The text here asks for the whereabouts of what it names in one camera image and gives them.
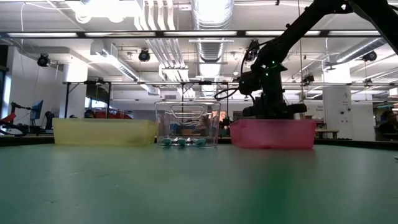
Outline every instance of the desk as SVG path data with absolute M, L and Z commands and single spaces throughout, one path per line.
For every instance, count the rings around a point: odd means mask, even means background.
M 395 151 L 0 148 L 1 223 L 391 223 Z
M 318 134 L 319 139 L 323 139 L 323 134 L 325 133 L 332 133 L 333 139 L 337 139 L 338 130 L 334 129 L 316 129 L 315 132 Z

